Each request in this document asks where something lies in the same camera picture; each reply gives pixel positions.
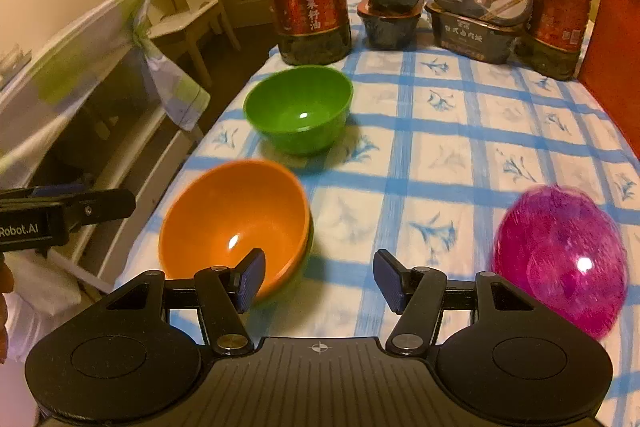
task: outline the plastic bowl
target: plastic bowl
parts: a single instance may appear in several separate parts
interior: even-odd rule
[[[574,188],[535,187],[507,211],[493,269],[600,340],[626,297],[626,251],[612,219]]]
[[[369,0],[358,3],[358,15],[362,19],[371,48],[401,50],[411,44],[420,22],[424,0],[418,0],[414,8],[404,15],[382,13],[369,7]]]
[[[172,204],[160,230],[160,263],[169,279],[190,279],[209,266],[234,267],[261,248],[266,272],[257,298],[264,298],[300,265],[309,229],[309,205],[292,172],[270,161],[229,162]]]
[[[340,71],[297,66],[268,76],[244,101],[244,115],[282,152],[312,155],[340,136],[353,85]]]

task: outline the black device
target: black device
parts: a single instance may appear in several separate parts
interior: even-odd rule
[[[136,198],[126,188],[86,190],[82,184],[0,190],[2,252],[66,245],[69,233],[129,217]]]
[[[26,379],[45,427],[597,426],[612,378],[587,334],[492,272],[447,280],[388,251],[376,283],[401,317],[377,338],[263,338],[239,315],[264,277],[253,250],[193,280],[146,271],[42,339]],[[169,324],[195,309],[205,345]],[[470,325],[436,345],[443,313]]]

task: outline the table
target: table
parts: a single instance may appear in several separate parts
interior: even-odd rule
[[[368,50],[358,1],[348,0],[353,52],[333,65],[354,84],[344,138],[329,152],[305,159],[275,152],[252,131],[242,115],[247,93],[288,67],[272,51],[177,175],[119,283],[161,268],[162,217],[192,180],[232,158],[269,158],[299,176],[316,235],[299,280],[249,312],[247,330],[253,338],[378,335],[384,341],[398,317],[372,278],[378,248],[395,253],[405,266],[433,266],[451,279],[470,280],[488,267],[494,231],[523,190],[572,185],[619,224],[628,250],[629,295],[603,341],[614,381],[599,419],[637,426],[640,164],[619,131],[577,82],[435,47],[425,14],[411,48]],[[201,339],[193,312],[174,312],[172,324]],[[467,312],[448,312],[440,341],[466,325]]]

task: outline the red bag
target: red bag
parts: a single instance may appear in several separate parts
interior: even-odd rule
[[[578,80],[640,157],[640,0],[601,0]]]

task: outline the cloth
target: cloth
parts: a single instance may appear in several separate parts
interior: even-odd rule
[[[255,83],[288,66],[273,52],[229,105],[172,183],[129,256],[118,283],[161,269],[162,218],[182,190],[233,158],[269,158],[302,181],[314,218],[310,256],[282,293],[252,309],[246,327],[261,335],[348,337],[382,342],[398,316],[371,271],[386,248],[408,267],[432,266],[450,279],[487,269],[507,208],[536,184],[578,187],[619,224],[628,251],[626,305],[604,339],[614,380],[599,418],[614,427],[640,419],[639,163],[593,97],[511,63],[494,66],[433,45],[426,14],[404,52],[372,51],[348,0],[353,51],[333,65],[354,85],[344,138],[315,158],[281,155],[246,122],[242,103]],[[172,323],[200,339],[192,311]],[[447,312],[440,340],[468,325]]]
[[[122,60],[190,131],[209,94],[146,37],[150,0],[107,0],[54,36],[0,90],[0,188],[26,185],[53,142]]]

